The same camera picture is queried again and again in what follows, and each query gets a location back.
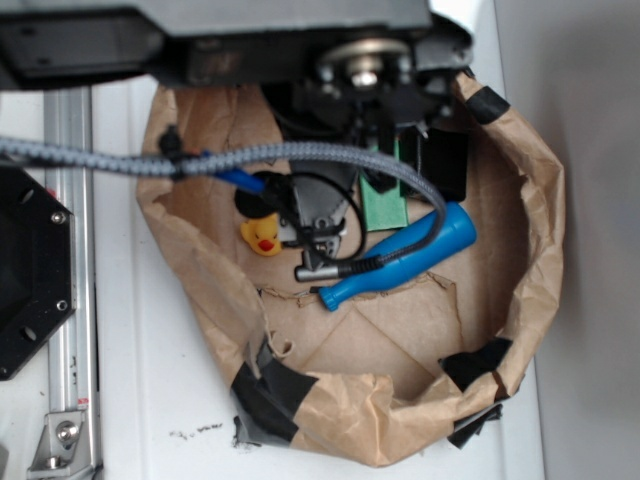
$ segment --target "black hexagonal plate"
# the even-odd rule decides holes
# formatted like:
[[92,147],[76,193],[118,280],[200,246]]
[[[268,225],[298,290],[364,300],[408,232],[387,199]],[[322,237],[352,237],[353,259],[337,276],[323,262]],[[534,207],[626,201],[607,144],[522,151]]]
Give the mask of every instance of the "black hexagonal plate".
[[23,170],[0,169],[0,381],[73,312],[72,221]]

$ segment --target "blue handle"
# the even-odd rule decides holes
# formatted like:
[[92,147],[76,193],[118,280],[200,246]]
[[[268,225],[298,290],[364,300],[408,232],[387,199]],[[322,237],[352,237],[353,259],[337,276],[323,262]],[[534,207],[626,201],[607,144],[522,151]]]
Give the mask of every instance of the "blue handle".
[[[435,219],[435,212],[426,215],[378,243],[365,257],[384,255],[417,242],[431,230]],[[333,312],[340,303],[360,293],[391,290],[472,245],[476,236],[476,229],[467,212],[457,203],[449,202],[442,230],[427,247],[394,260],[378,270],[353,275],[332,287],[322,287],[319,291],[320,298]]]

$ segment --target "blue wire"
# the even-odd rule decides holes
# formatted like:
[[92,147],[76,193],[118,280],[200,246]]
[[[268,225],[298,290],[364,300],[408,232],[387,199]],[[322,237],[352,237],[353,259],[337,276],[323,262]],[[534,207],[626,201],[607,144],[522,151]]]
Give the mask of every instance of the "blue wire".
[[[211,152],[209,152],[208,150],[203,150],[202,155],[209,156],[211,155]],[[219,178],[220,180],[231,183],[238,187],[240,190],[251,193],[252,195],[260,195],[266,187],[266,183],[264,182],[264,180],[261,180],[258,177],[254,177],[253,175],[250,175],[239,168],[228,170],[222,173],[216,173],[214,176],[216,178]]]

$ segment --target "gray wall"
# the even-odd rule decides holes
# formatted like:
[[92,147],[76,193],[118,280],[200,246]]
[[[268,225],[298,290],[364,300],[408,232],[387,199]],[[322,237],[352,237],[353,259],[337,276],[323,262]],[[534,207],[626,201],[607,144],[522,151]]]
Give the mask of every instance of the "gray wall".
[[640,2],[496,0],[508,99],[567,168],[566,276],[537,356],[548,480],[640,472]]

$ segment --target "brown paper bag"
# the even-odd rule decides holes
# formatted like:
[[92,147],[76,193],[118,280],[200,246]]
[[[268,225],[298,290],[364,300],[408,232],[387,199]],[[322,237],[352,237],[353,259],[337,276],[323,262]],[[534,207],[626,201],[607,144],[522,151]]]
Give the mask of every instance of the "brown paper bag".
[[[470,428],[518,389],[558,307],[563,169],[490,89],[460,75],[457,92],[466,105],[457,128],[471,139],[462,206],[478,241],[414,281],[351,299],[335,313],[295,282],[299,251],[260,257],[242,241],[245,219],[231,186],[140,181],[145,218],[252,441],[388,465]],[[146,152],[171,123],[187,150],[281,141],[251,86],[160,88]],[[427,211],[410,205],[412,220]]]

